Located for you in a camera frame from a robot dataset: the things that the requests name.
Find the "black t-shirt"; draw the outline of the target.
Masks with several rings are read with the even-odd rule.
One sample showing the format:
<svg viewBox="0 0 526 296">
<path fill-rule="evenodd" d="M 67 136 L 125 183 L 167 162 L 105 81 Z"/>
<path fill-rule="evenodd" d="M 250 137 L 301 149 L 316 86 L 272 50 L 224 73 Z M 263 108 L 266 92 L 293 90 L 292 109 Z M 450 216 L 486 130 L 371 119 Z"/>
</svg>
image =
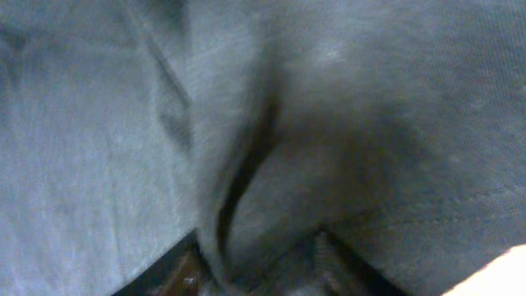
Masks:
<svg viewBox="0 0 526 296">
<path fill-rule="evenodd" d="M 196 231 L 198 295 L 328 295 L 321 230 L 407 295 L 524 244 L 524 2 L 2 2 L 2 294 Z"/>
</svg>

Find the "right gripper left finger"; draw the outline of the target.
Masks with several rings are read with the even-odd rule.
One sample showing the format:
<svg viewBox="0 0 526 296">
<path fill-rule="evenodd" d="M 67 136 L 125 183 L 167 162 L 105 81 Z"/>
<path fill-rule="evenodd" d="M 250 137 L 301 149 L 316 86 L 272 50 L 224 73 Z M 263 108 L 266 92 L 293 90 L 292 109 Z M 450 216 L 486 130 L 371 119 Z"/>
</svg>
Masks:
<svg viewBox="0 0 526 296">
<path fill-rule="evenodd" d="M 191 231 L 111 296 L 198 295 L 204 278 L 205 263 Z"/>
</svg>

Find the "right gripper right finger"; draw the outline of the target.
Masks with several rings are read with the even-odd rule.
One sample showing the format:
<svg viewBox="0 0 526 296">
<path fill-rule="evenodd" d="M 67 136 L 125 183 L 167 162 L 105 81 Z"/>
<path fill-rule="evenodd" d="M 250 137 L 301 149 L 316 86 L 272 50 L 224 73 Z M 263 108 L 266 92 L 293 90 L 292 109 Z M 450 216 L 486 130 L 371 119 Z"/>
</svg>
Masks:
<svg viewBox="0 0 526 296">
<path fill-rule="evenodd" d="M 328 295 L 406 296 L 333 233 L 316 233 L 315 267 Z"/>
</svg>

